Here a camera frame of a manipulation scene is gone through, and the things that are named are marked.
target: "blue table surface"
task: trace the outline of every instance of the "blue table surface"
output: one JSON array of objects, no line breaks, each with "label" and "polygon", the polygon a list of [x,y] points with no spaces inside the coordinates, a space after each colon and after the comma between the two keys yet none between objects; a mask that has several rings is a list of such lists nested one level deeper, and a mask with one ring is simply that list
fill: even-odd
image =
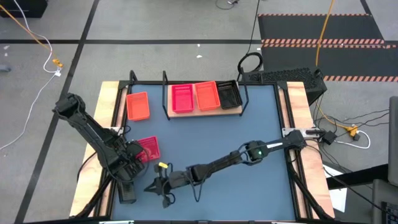
[{"label": "blue table surface", "polygon": [[115,196],[113,220],[294,220],[283,151],[269,154],[260,164],[232,166],[213,174],[203,184],[196,203],[188,185],[172,190],[176,202],[162,207],[162,197],[144,192],[156,177],[155,162],[171,162],[174,170],[205,164],[236,150],[250,140],[279,139],[280,124],[273,86],[248,86],[249,105],[243,116],[205,116],[167,120],[162,109],[161,85],[134,85],[146,91],[150,118],[127,121],[127,139],[157,136],[160,159],[134,183],[137,202],[120,204]]}]

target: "yellow connector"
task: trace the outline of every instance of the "yellow connector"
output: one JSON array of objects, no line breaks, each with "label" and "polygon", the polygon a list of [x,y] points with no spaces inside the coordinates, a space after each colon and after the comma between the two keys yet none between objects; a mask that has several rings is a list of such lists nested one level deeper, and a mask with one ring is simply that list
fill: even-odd
[{"label": "yellow connector", "polygon": [[349,132],[349,135],[351,137],[354,137],[356,135],[356,132],[358,131],[358,126],[354,125],[352,127],[345,127],[345,130],[347,130],[347,132]]},{"label": "yellow connector", "polygon": [[159,166],[160,166],[160,167],[163,167],[164,169],[167,169],[167,168],[169,167],[167,164],[165,164],[165,163],[163,163],[163,162],[160,162],[160,163],[159,163]]},{"label": "yellow connector", "polygon": [[60,68],[62,68],[63,67],[63,64],[59,61],[59,59],[53,59],[52,60],[52,63],[54,63],[54,65],[56,65],[56,66],[58,66],[58,67],[60,67]]}]

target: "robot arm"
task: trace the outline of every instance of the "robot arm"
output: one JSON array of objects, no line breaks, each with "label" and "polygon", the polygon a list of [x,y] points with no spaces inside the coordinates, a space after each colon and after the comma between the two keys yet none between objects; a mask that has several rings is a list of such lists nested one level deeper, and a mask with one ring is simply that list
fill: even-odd
[{"label": "robot arm", "polygon": [[112,129],[101,127],[86,113],[85,103],[78,95],[68,93],[55,105],[53,112],[83,136],[97,152],[101,166],[118,181],[121,203],[135,202],[132,180],[144,168],[142,162],[136,159],[143,150],[142,146],[135,141],[126,141],[123,135]]},{"label": "robot arm", "polygon": [[[164,166],[155,165],[155,172],[158,177],[154,179],[153,183],[150,184],[145,191],[162,195],[164,198],[163,206],[166,208],[172,204],[167,196],[172,189],[186,185],[200,185],[212,174],[227,167],[236,164],[253,166],[260,163],[270,152],[279,149],[302,149],[306,145],[302,133],[300,131],[292,131],[286,137],[271,142],[246,142],[239,147],[238,150],[230,152],[227,156],[217,159],[216,161],[209,164],[189,166],[185,171],[172,171],[169,176],[165,177],[162,175],[162,169],[165,168],[165,164]],[[241,156],[243,154],[248,156],[247,160],[242,159]]]}]

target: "concrete floor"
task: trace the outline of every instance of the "concrete floor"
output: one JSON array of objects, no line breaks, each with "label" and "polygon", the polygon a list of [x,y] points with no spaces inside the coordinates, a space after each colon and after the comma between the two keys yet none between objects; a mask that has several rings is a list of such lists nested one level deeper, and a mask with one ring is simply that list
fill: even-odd
[{"label": "concrete floor", "polygon": [[[398,15],[393,10],[398,8],[398,2],[367,2],[383,37],[398,40]],[[30,28],[49,39],[79,39],[92,3],[93,0],[50,0],[43,18],[29,19]],[[259,13],[326,13],[329,4],[329,0],[265,0],[260,3]],[[217,9],[214,0],[101,0],[88,39],[249,39],[255,10],[254,0],[240,1],[229,11]],[[364,9],[360,0],[336,0],[333,13],[364,13]],[[255,28],[255,39],[260,38],[258,30]],[[0,18],[0,39],[30,36],[12,20]],[[60,96],[77,45],[55,44],[53,48],[65,64],[62,76],[52,80],[42,92],[25,135],[0,151],[0,223],[14,223],[52,119],[51,109]],[[82,96],[87,112],[93,114],[101,82],[125,80],[130,69],[141,80],[160,80],[163,70],[170,80],[228,80],[236,78],[236,64],[247,48],[246,44],[85,45],[69,91]],[[0,44],[0,63],[12,67],[12,72],[0,74],[0,145],[22,131],[30,104],[51,76],[42,70],[46,58],[47,51],[35,44]],[[248,61],[244,67],[255,64],[255,60]],[[322,108],[341,119],[388,108],[388,98],[398,95],[397,83],[326,85]],[[321,125],[333,128],[326,122]],[[363,130],[372,139],[370,149],[337,144],[326,148],[351,170],[387,162],[388,126]],[[25,222],[68,217],[85,146],[86,142],[66,122],[58,123]]]}]

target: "white paper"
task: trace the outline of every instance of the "white paper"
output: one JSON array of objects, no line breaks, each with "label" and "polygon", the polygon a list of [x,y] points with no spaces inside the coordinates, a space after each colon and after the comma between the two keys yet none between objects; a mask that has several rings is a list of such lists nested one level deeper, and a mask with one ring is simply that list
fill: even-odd
[{"label": "white paper", "polygon": [[[342,174],[341,172],[338,172],[337,170],[334,170],[328,166],[323,165],[323,167],[333,176],[340,175]],[[329,174],[325,172],[326,178],[330,177]],[[330,198],[331,198],[331,204],[333,205],[333,208],[344,212],[346,209],[346,197],[347,197],[347,188],[344,189],[335,189],[335,190],[329,190]]]}]

